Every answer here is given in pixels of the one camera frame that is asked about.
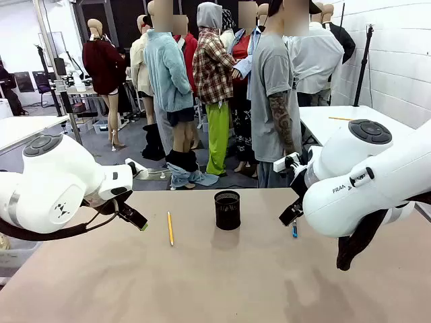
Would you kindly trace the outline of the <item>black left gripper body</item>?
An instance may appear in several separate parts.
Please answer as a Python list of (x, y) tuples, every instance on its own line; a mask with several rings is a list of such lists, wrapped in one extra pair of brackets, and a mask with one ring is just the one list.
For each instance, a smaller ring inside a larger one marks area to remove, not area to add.
[(115, 211), (123, 211), (126, 206), (126, 201), (132, 193), (133, 191), (129, 190), (108, 200), (103, 200), (96, 193), (89, 194), (82, 200), (82, 206), (93, 208), (103, 215), (111, 215)]

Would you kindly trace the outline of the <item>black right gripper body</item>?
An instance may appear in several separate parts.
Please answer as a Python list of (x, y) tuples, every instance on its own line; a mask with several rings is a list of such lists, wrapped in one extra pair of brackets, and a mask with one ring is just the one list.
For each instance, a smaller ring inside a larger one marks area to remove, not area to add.
[(289, 187), (298, 195), (300, 201), (304, 198), (306, 191), (308, 190), (304, 176), (307, 171), (307, 166), (293, 162), (288, 170), (290, 179)]

